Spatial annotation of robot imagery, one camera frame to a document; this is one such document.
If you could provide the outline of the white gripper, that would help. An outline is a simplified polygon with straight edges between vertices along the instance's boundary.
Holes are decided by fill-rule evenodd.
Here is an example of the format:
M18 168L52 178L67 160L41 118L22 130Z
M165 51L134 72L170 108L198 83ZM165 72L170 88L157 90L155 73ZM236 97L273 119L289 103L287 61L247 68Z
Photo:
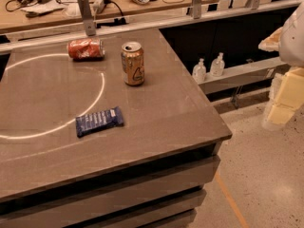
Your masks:
M278 51L280 59L292 66L285 74L277 73L272 80L269 102L265 106L262 126L278 130L286 125L304 105L304 4L300 4L278 28L262 40L258 48Z

